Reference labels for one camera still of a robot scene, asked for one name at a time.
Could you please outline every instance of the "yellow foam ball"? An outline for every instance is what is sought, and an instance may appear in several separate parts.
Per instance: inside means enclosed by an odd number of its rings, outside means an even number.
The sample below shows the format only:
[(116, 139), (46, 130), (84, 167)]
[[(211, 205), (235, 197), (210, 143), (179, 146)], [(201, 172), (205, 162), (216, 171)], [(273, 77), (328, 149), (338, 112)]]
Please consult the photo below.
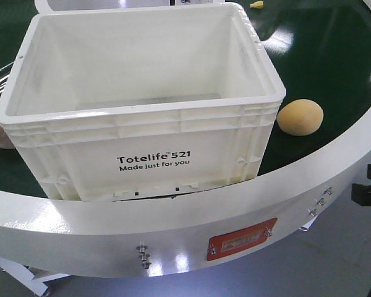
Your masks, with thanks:
[(276, 119), (280, 129), (293, 136), (312, 134), (323, 122), (323, 110), (308, 99), (298, 99), (287, 104)]

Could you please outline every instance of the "green conveyor belt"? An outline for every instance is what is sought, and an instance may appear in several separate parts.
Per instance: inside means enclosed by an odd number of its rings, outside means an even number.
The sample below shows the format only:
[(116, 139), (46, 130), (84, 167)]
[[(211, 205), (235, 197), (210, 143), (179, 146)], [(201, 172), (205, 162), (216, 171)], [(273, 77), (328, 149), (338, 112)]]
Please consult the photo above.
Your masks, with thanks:
[[(273, 127), (264, 174), (323, 147), (371, 106), (371, 12), (361, 0), (267, 0), (262, 10), (235, 2), (244, 6), (286, 87), (282, 106), (307, 98), (325, 112), (310, 136)], [(0, 67), (15, 58), (35, 14), (32, 0), (0, 0)], [(15, 150), (0, 149), (0, 190), (45, 197)]]

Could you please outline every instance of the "gray floor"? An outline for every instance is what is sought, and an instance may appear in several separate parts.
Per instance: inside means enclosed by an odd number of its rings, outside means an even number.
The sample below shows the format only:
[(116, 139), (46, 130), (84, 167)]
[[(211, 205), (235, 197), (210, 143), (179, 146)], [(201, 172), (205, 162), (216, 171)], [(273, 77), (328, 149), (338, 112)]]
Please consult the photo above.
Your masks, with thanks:
[[(362, 176), (356, 179), (366, 183)], [(153, 278), (67, 277), (51, 281), (53, 297), (252, 296), (364, 297), (371, 286), (371, 207), (348, 188), (308, 232), (209, 269)], [(0, 297), (33, 293), (0, 270)]]

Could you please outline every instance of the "white plastic crate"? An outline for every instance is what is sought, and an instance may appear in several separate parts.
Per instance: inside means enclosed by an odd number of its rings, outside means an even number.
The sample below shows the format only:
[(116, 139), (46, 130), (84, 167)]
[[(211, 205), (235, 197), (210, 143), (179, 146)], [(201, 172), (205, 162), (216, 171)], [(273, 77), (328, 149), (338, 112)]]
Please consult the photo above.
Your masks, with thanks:
[(37, 15), (0, 123), (49, 198), (127, 200), (256, 177), (285, 89), (242, 7)]

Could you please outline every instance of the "metal bolt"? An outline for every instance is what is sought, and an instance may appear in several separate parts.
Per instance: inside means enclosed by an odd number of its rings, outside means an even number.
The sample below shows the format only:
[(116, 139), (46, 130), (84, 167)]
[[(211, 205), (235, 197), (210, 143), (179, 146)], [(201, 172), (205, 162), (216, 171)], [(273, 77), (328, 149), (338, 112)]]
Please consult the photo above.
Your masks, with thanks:
[(149, 254), (141, 254), (139, 258), (141, 258), (142, 262), (146, 262), (149, 256)]
[(143, 267), (144, 269), (149, 269), (149, 268), (150, 268), (150, 265), (151, 265), (150, 262), (143, 262), (143, 263), (142, 263), (142, 267)]
[(216, 248), (215, 247), (212, 247), (211, 249), (209, 249), (209, 253), (214, 256), (215, 254), (217, 254), (216, 252)]
[(320, 200), (317, 202), (318, 205), (320, 206), (323, 206), (326, 204), (326, 202), (324, 201), (324, 198), (320, 198)]
[(332, 193), (333, 193), (333, 188), (329, 187), (327, 190), (324, 191), (323, 195), (327, 194), (330, 196)]
[(309, 215), (316, 217), (317, 216), (317, 209), (309, 210)]
[(266, 237), (271, 237), (271, 236), (272, 236), (272, 229), (268, 229), (268, 230), (266, 230), (266, 231), (264, 232), (264, 235), (265, 235)]
[(148, 249), (148, 246), (144, 246), (142, 244), (136, 247), (136, 250), (138, 250), (141, 254), (146, 253), (146, 249)]

